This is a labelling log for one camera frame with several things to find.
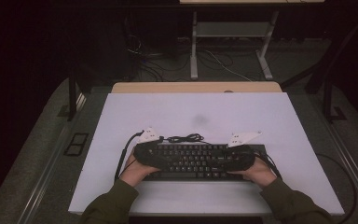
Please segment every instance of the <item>white table surface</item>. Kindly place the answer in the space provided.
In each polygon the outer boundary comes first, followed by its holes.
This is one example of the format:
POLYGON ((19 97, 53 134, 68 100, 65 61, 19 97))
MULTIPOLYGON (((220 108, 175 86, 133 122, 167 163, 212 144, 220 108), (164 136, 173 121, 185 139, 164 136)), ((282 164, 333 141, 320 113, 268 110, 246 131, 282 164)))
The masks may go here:
MULTIPOLYGON (((262 132, 283 181, 308 194, 333 215, 343 209, 286 93, 111 93, 94 134, 69 211, 82 213, 111 189, 121 150, 129 138, 152 127, 169 137, 199 133, 227 143, 233 133, 262 132)), ((128 154, 135 145, 131 142, 128 154)), ((133 216, 263 216, 270 209, 248 182, 142 182, 133 216)))

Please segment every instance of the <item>jacket sleeve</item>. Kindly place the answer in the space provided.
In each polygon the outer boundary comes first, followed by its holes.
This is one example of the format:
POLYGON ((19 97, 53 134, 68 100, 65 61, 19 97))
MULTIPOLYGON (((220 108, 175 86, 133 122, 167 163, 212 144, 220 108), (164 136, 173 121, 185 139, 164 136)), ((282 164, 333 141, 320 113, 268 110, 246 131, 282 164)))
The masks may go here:
POLYGON ((96 198, 83 212, 80 224, 124 224, 138 191, 122 180, 117 180, 109 192, 96 198))
POLYGON ((260 193, 276 219, 285 224, 333 224, 334 221, 321 207, 302 192, 290 189, 277 178, 260 193))

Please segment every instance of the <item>keyboard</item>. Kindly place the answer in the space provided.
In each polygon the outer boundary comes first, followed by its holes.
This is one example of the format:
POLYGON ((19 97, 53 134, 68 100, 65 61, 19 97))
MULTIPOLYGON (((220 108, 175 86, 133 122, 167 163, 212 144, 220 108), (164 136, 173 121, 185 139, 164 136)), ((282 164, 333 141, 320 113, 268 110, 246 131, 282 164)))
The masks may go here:
MULTIPOLYGON (((264 145, 247 145, 260 155, 266 154, 264 145)), ((148 175, 146 181, 246 181, 242 175, 228 174, 221 168, 209 166, 211 161, 230 160, 229 156, 217 153, 227 144, 157 144, 153 154, 179 156, 179 161, 169 167, 148 175)))

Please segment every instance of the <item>wire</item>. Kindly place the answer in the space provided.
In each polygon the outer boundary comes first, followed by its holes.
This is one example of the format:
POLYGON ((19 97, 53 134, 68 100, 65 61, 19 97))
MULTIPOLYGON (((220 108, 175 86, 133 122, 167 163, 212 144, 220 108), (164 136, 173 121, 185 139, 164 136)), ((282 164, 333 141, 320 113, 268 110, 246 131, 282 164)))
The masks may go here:
POLYGON ((190 57, 187 57, 185 63, 184 63, 182 66, 180 66, 180 67, 178 67, 178 68, 173 68, 173 69, 164 68, 164 67, 162 67, 161 65, 159 65, 159 64, 157 64, 157 63, 152 63, 152 62, 150 62, 150 61, 146 61, 146 63, 151 63, 151 64, 157 66, 159 69, 161 69, 161 70, 163 70, 163 71, 175 72, 175 71, 180 71, 180 70, 184 69, 184 68, 186 67, 186 65, 187 65, 187 63, 188 63, 188 61, 189 61, 189 59, 190 59, 190 57))
POLYGON ((212 70, 217 70, 217 71, 221 71, 221 70, 225 70, 222 66, 219 66, 217 68, 211 67, 210 65, 208 65, 207 63, 204 62, 204 60, 209 61, 206 57, 202 56, 202 54, 197 53, 197 59, 200 63, 202 63, 205 67, 212 69, 212 70))
POLYGON ((199 50, 203 50, 203 51, 207 52, 208 55, 213 56, 213 60, 209 60, 209 59, 205 58, 205 60, 207 60, 207 61, 210 62, 210 63, 215 63, 215 64, 218 64, 218 65, 220 65, 220 66, 223 65, 223 66, 225 66, 225 67, 229 67, 229 66, 231 66, 231 65, 234 64, 234 61, 232 60, 231 56, 229 56, 229 55, 226 54, 226 53, 220 53, 220 52, 219 52, 219 53, 211 53, 211 52, 210 52, 209 50, 207 50, 207 49, 199 49, 199 50), (216 55, 226 56, 226 57, 229 59, 229 63, 223 63, 221 60, 217 60, 216 55))
POLYGON ((140 133, 136 133, 134 134, 130 139, 129 141, 127 142, 126 146, 124 147, 124 149, 121 151, 121 156, 120 156, 120 160, 118 161, 118 165, 117 165, 117 169, 116 169, 116 174, 115 174, 115 180, 119 179, 119 177, 121 176, 122 172, 120 173, 120 168, 121 166, 123 165, 123 161, 124 161, 124 157, 126 156, 127 154, 127 148, 129 147, 130 145, 130 142, 132 141, 132 139, 134 139, 136 136, 141 136, 142 133, 144 131, 141 131, 140 133))
POLYGON ((260 160, 262 160, 263 162, 265 162, 267 164, 267 166, 274 172, 274 174, 279 177, 280 179, 282 179, 282 175, 279 172, 278 168, 276 167, 274 161, 272 160, 272 158, 270 156, 266 157, 262 157, 258 154, 255 154, 255 156, 257 158, 259 158, 260 160))
POLYGON ((220 60, 219 60, 213 53, 211 53, 209 50, 206 50, 206 49, 205 49, 205 51, 208 52, 212 57, 214 57, 214 58, 220 63, 220 65, 221 65, 224 69, 226 69, 228 72, 230 72, 230 73, 232 73, 232 74, 234 74, 234 75, 237 75, 237 76, 239 76, 239 77, 243 77, 243 78, 245 78, 245 79, 248 80, 248 81, 252 81, 250 78, 248 78, 248 77, 246 77, 246 76, 243 76, 243 75, 241 75, 241 74, 239 74, 239 73, 236 73, 236 72, 231 71, 230 69, 228 69, 228 68, 227 68, 222 62, 220 62, 220 60))
POLYGON ((152 76, 155 77, 156 82, 158 82, 158 78, 162 81, 164 81, 162 74, 160 74, 158 71, 156 71, 153 67, 149 67, 145 64, 141 64, 141 70, 146 71, 147 73, 151 74, 152 76))
POLYGON ((201 143, 210 144, 210 143, 202 141, 203 139, 204 139, 204 137, 201 136, 199 133, 192 133, 186 137, 172 136, 172 137, 166 138, 164 140, 167 140, 169 143, 201 142, 201 143))
POLYGON ((151 72, 151 71, 149 71, 149 70, 147 70, 145 68, 141 68, 141 70, 145 71, 147 74, 151 75, 155 79, 155 81, 158 82, 158 76, 156 74, 154 74, 153 72, 151 72))
POLYGON ((132 162, 130 162, 130 164, 128 164, 126 167, 124 167, 123 171, 121 171, 120 175, 118 176, 118 178, 121 177, 121 175, 124 173, 124 171, 127 170, 127 168, 129 168, 134 162, 136 162, 136 159, 133 160, 132 162))
POLYGON ((315 153, 317 156, 320 157, 325 157, 328 160, 334 162, 337 166, 339 166, 339 168, 341 168, 341 170, 345 173, 345 175, 347 176, 347 178, 349 179, 350 183, 351 183, 351 188, 352 188, 352 193, 353 193, 353 204, 351 207, 350 212, 341 220, 338 222, 338 224, 344 223, 346 221, 348 221, 348 219, 351 218, 351 216, 354 213, 354 210, 356 209, 356 202, 357 202, 357 192, 356 192, 356 186, 354 185, 353 179, 351 178, 350 174, 348 173, 348 171, 345 169, 345 167, 343 167, 341 164, 339 164, 336 160, 334 160, 333 158, 326 156, 324 154, 321 153, 315 153))

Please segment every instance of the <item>hand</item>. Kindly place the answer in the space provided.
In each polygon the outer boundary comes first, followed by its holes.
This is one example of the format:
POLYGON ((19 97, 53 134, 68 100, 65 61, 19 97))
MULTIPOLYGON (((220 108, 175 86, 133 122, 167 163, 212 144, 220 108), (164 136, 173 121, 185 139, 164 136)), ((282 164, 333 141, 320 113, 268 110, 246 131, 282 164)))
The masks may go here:
POLYGON ((159 171, 158 168, 143 165, 133 156, 133 151, 126 161, 127 169, 121 174, 120 179, 127 184, 136 187, 141 181, 153 172, 159 171))
POLYGON ((232 171, 230 174, 242 175, 243 179, 255 182, 261 189, 272 183, 277 177, 272 173, 271 169, 265 162, 259 158, 255 158, 255 163, 245 171, 232 171))

